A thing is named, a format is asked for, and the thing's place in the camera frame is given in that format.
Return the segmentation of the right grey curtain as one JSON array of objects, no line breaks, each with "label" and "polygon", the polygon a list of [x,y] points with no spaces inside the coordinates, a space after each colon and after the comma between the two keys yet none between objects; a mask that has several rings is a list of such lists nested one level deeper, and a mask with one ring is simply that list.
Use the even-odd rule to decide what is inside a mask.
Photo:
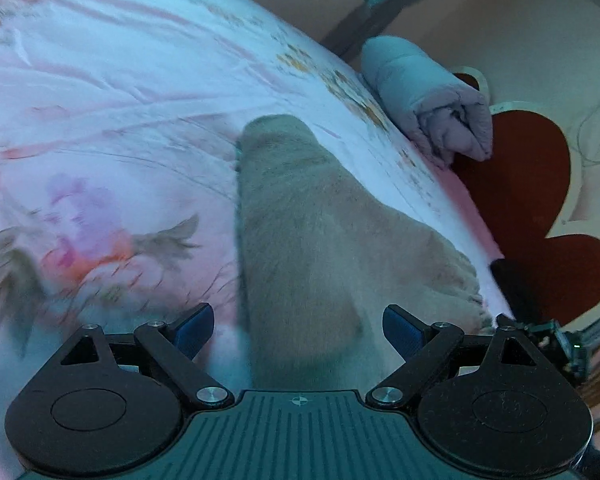
[{"label": "right grey curtain", "polygon": [[419,0],[363,0],[321,40],[321,45],[349,62],[367,39],[381,34],[407,6]]}]

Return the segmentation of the pink floral bed sheet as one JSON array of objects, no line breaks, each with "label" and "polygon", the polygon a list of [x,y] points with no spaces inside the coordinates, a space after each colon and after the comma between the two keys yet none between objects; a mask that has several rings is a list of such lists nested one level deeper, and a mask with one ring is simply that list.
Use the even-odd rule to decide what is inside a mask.
[{"label": "pink floral bed sheet", "polygon": [[303,120],[377,198],[428,224],[506,302],[494,241],[340,58],[251,0],[0,0],[0,479],[9,403],[78,327],[126,333],[198,302],[199,363],[247,387],[236,320],[235,144]]}]

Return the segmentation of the red white headboard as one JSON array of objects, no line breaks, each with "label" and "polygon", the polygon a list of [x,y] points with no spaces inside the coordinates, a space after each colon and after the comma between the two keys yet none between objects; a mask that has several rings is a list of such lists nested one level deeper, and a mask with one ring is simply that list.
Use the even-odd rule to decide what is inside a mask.
[{"label": "red white headboard", "polygon": [[456,156],[452,169],[498,245],[492,278],[517,320],[600,338],[600,224],[572,216],[582,157],[539,104],[501,102],[490,112],[492,157]]}]

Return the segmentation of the rolled grey quilt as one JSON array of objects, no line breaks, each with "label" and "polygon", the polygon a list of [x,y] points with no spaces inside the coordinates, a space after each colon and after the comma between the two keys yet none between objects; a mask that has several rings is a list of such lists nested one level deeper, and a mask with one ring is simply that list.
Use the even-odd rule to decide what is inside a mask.
[{"label": "rolled grey quilt", "polygon": [[457,154],[477,162],[492,156],[489,100],[416,44],[373,37],[363,44],[360,61],[386,115],[430,162],[446,168]]}]

